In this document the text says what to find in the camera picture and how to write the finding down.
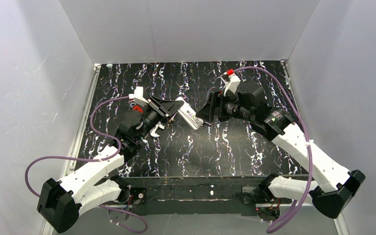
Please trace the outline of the white remote control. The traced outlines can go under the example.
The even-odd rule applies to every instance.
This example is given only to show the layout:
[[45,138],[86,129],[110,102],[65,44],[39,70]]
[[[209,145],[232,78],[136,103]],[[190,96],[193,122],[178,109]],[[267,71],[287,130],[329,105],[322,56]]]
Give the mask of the white remote control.
[[176,100],[183,102],[183,105],[178,110],[178,114],[182,116],[193,130],[199,129],[204,124],[204,121],[196,116],[196,112],[182,97],[178,97]]

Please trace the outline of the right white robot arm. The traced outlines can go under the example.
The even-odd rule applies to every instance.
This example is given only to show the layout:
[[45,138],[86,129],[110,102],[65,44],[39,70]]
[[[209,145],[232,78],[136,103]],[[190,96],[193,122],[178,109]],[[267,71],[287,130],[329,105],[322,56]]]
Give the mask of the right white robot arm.
[[257,200],[299,200],[306,194],[306,203],[326,217],[337,218],[366,179],[360,170],[350,171],[317,145],[309,143],[289,113],[268,105],[263,88],[257,84],[247,82],[238,85],[235,92],[211,93],[196,116],[207,123],[215,119],[219,122],[230,118],[245,120],[254,131],[286,151],[312,174],[308,191],[305,181],[270,174],[252,193]]

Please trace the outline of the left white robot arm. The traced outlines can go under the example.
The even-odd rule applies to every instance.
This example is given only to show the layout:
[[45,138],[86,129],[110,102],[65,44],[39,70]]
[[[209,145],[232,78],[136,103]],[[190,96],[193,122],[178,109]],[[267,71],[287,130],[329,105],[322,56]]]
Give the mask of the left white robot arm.
[[112,141],[92,159],[82,159],[84,165],[78,170],[43,183],[37,211],[56,232],[66,232],[82,214],[106,202],[128,203],[132,197],[129,183],[120,176],[101,180],[132,159],[141,149],[141,140],[185,105],[182,98],[144,99],[136,94],[128,98],[136,104],[123,115]]

